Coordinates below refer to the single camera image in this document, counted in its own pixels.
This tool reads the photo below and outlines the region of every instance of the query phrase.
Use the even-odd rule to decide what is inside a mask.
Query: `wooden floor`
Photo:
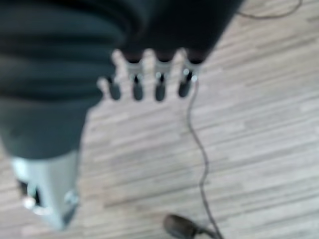
[[[281,13],[294,0],[250,0],[243,9]],[[8,160],[0,161],[1,239],[169,239],[174,212],[208,225],[198,181],[202,157],[185,124],[189,99],[131,99],[119,52],[123,97],[90,113],[83,137],[82,203],[69,230],[54,233],[22,208]],[[226,239],[319,237],[319,1],[285,19],[236,17],[203,65],[193,122],[211,161],[207,196]]]

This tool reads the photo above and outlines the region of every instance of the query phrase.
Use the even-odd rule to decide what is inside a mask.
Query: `black cable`
[[[290,11],[288,11],[286,13],[280,14],[280,15],[257,16],[257,15],[250,15],[250,14],[247,14],[247,13],[244,13],[244,12],[237,12],[237,14],[239,14],[242,17],[250,18],[250,19],[253,19],[253,20],[277,19],[277,18],[283,18],[283,17],[289,16],[289,15],[295,13],[302,5],[303,5],[303,0],[299,0],[298,4],[292,10],[290,10]],[[195,82],[194,93],[193,93],[193,95],[192,95],[192,97],[190,99],[190,102],[189,102],[189,105],[188,105],[188,108],[187,108],[186,122],[187,122],[187,127],[188,127],[191,135],[193,136],[196,144],[198,145],[198,147],[199,147],[199,149],[201,151],[201,154],[203,156],[204,172],[203,172],[203,175],[202,175],[202,177],[201,177],[201,179],[199,181],[199,189],[200,189],[202,202],[203,202],[204,208],[206,210],[208,219],[211,222],[211,224],[213,225],[217,236],[219,237],[217,239],[224,239],[224,237],[221,234],[221,232],[219,230],[219,227],[218,227],[218,225],[217,225],[217,223],[216,223],[216,221],[214,219],[214,216],[212,215],[212,212],[210,210],[209,203],[208,203],[208,200],[207,200],[206,192],[205,192],[205,182],[206,182],[207,176],[209,174],[209,158],[208,158],[207,152],[206,152],[202,142],[200,141],[200,139],[199,139],[199,137],[198,137],[196,131],[194,130],[193,125],[192,125],[191,112],[192,112],[193,105],[194,105],[194,102],[195,102],[197,94],[198,94],[198,88],[199,88],[199,81],[197,80]]]
[[[278,19],[278,18],[283,18],[286,16],[289,16],[293,13],[295,13],[302,5],[304,4],[304,0],[298,0],[298,3],[288,12],[279,14],[279,15],[265,15],[265,16],[258,16],[258,15],[252,15],[244,12],[238,11],[237,14],[245,17],[245,18],[250,18],[253,20],[270,20],[270,19]]]
[[[195,87],[194,87],[194,93],[190,99],[190,102],[189,102],[189,105],[188,105],[188,108],[187,108],[187,115],[186,115],[186,122],[187,122],[187,127],[190,131],[190,133],[192,134],[196,144],[198,145],[200,151],[201,151],[201,154],[203,156],[203,161],[204,161],[204,172],[203,172],[203,175],[199,181],[199,189],[200,189],[200,194],[201,194],[201,198],[202,198],[202,201],[203,201],[203,205],[204,205],[204,208],[206,210],[206,213],[208,215],[208,218],[209,218],[209,221],[211,222],[211,224],[214,226],[214,229],[215,229],[215,232],[216,234],[218,235],[219,238],[217,239],[224,239],[223,235],[221,234],[220,230],[219,230],[219,227],[212,215],[212,212],[209,208],[209,203],[207,201],[207,196],[206,196],[206,192],[205,192],[205,181],[206,181],[206,178],[208,176],[208,173],[209,173],[209,159],[208,159],[208,155],[206,153],[206,150],[203,146],[203,144],[201,143],[196,131],[194,130],[193,128],[193,125],[192,125],[192,118],[191,118],[191,112],[192,112],[192,109],[193,109],[193,105],[194,105],[194,102],[196,100],[196,97],[197,97],[197,94],[198,94],[198,88],[199,88],[199,81],[197,80],[195,82]]]

